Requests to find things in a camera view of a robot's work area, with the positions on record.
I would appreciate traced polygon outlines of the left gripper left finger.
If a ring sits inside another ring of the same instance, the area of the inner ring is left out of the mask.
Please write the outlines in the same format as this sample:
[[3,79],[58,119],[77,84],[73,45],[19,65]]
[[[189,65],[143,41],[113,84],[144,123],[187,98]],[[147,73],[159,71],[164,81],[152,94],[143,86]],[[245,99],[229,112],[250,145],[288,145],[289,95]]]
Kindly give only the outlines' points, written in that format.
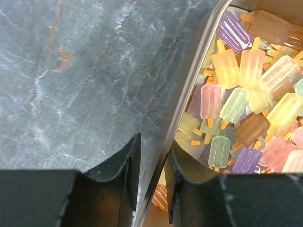
[[2,170],[3,227],[129,227],[137,206],[141,136],[82,173]]

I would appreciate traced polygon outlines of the brown tin of popsicle candies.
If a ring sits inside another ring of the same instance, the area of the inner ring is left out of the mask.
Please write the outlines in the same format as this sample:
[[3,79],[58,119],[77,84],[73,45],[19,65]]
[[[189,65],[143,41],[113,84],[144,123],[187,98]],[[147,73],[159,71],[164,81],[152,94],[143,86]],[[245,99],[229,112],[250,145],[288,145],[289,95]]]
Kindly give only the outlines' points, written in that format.
[[302,1],[219,1],[197,25],[135,226],[149,207],[152,226],[169,222],[171,151],[220,174],[303,175],[302,74]]

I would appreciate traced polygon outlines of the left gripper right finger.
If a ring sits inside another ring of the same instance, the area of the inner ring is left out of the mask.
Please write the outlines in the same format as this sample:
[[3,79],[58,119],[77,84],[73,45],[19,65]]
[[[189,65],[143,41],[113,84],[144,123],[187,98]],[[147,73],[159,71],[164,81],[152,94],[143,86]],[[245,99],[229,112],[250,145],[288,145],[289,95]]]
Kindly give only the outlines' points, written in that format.
[[184,151],[165,163],[169,222],[175,227],[300,227],[301,174],[217,173]]

